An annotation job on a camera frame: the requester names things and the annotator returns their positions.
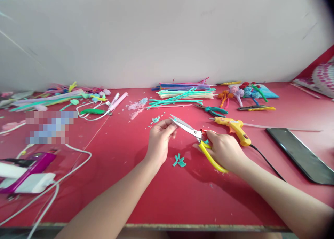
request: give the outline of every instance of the white wall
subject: white wall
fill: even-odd
[[[3,91],[288,81],[334,44],[321,0],[2,0],[0,12]]]

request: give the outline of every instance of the blue pom pom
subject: blue pom pom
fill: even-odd
[[[252,92],[250,92],[250,91],[245,91],[245,94],[244,94],[244,96],[245,96],[245,97],[250,97],[250,96],[251,96],[251,94],[252,94]]]

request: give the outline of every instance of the wire cutter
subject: wire cutter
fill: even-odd
[[[185,123],[184,121],[180,120],[179,118],[177,118],[174,115],[171,115],[170,119],[179,127],[181,127],[183,130],[187,131],[188,133],[192,134],[193,136],[196,137],[197,141],[199,142],[199,147],[202,150],[202,152],[204,153],[204,155],[206,156],[206,158],[209,160],[209,162],[220,172],[228,172],[226,169],[224,169],[222,166],[220,166],[217,162],[215,162],[215,160],[211,157],[211,155],[209,154],[209,152],[206,150],[211,149],[211,147],[206,144],[203,139],[202,139],[202,132],[205,133],[205,131],[203,131],[201,129],[201,131],[197,131],[196,129],[193,129],[191,126],[189,126],[187,123]]]
[[[217,112],[220,112],[222,114],[228,114],[229,112],[227,112],[226,110],[222,109],[222,108],[212,108],[212,107],[205,107],[203,105],[198,105],[198,104],[194,104],[196,107],[199,107],[199,108],[202,108],[204,109],[205,112],[208,112],[209,114],[211,114],[213,117],[223,117],[225,118],[224,115],[220,115],[220,114],[217,114],[216,112],[214,111],[217,111]]]

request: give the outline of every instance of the scissors blade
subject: scissors blade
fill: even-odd
[[[188,133],[192,134],[193,136],[195,136],[197,138],[197,141],[200,142],[202,139],[202,132],[201,131],[197,131],[196,129],[193,129],[191,126],[189,126],[186,122],[184,122],[183,120],[177,118],[174,115],[171,115],[172,118],[170,117],[170,119],[176,124],[178,125],[180,128],[182,128],[183,130],[187,131]]]

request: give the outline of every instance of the black phone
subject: black phone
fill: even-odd
[[[311,182],[334,185],[334,171],[286,128],[266,131]]]

